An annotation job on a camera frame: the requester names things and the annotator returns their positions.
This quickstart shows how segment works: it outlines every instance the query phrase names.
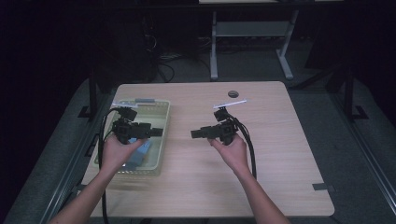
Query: forearm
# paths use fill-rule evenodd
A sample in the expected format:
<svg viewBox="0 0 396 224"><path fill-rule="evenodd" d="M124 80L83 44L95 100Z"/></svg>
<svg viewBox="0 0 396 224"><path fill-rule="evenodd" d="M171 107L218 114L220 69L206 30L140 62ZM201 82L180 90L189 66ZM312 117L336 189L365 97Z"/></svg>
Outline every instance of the forearm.
<svg viewBox="0 0 396 224"><path fill-rule="evenodd" d="M86 223L112 177L112 173L99 173L50 223Z"/></svg>
<svg viewBox="0 0 396 224"><path fill-rule="evenodd" d="M244 188L257 223L289 223L248 169L234 173Z"/></svg>

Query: dark background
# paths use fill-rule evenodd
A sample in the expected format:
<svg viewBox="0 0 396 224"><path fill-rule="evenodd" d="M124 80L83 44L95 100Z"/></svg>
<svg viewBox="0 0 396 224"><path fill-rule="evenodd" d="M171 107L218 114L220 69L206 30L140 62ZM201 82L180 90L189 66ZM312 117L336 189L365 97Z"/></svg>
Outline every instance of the dark background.
<svg viewBox="0 0 396 224"><path fill-rule="evenodd" d="M156 12L152 21L142 26L144 14L103 13L87 10L99 6L95 1L77 2L0 2L3 183L0 220L18 196L73 93L91 72L97 74L101 91L121 83L150 82L156 76L155 58L161 50L147 54L145 46L149 43L143 34L152 32L167 45L177 45L192 54L194 38L210 34L211 14L205 11ZM367 5L338 7L327 17L315 10L305 10L293 35L316 38L307 62L309 67L325 69L345 60L393 124L396 124L395 8L393 1L372 1ZM316 16L320 20L312 21ZM132 25L136 32L125 33L122 27L125 24ZM313 30L318 31L318 36L313 35ZM123 52L125 48L135 54ZM109 52L117 60L106 54ZM102 61L113 64L104 68L98 65ZM124 67L130 61L140 63Z"/></svg>

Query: person's left hand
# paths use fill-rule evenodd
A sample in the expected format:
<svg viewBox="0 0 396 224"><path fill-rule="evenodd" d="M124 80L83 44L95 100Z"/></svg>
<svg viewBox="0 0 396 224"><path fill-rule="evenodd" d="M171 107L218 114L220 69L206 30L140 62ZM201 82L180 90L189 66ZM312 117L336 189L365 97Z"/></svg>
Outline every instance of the person's left hand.
<svg viewBox="0 0 396 224"><path fill-rule="evenodd" d="M137 139L133 143L124 145L115 134L111 134L105 141L101 171L107 171L114 175L146 140Z"/></svg>

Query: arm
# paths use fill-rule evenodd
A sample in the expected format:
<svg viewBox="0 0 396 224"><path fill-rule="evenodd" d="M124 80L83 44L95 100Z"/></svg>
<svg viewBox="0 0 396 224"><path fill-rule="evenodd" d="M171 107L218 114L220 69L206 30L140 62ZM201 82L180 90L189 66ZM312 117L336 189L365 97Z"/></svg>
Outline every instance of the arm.
<svg viewBox="0 0 396 224"><path fill-rule="evenodd" d="M216 139L208 139L208 141L241 182L257 223L289 223L251 174L245 141L238 134L228 146L224 146Z"/></svg>
<svg viewBox="0 0 396 224"><path fill-rule="evenodd" d="M120 167L145 140L123 145L115 135L107 138L103 151L102 169L85 189L49 223L86 223L99 203L107 185Z"/></svg>

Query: person's left arm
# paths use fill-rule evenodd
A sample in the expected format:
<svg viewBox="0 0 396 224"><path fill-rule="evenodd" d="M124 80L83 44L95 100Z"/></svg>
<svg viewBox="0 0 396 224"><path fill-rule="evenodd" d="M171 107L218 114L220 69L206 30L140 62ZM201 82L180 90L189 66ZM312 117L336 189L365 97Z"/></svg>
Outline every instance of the person's left arm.
<svg viewBox="0 0 396 224"><path fill-rule="evenodd" d="M76 199L49 223L86 223L113 176L145 141L145 139L139 139L132 144L123 145L115 135L109 136L105 142L102 168L99 173Z"/></svg>

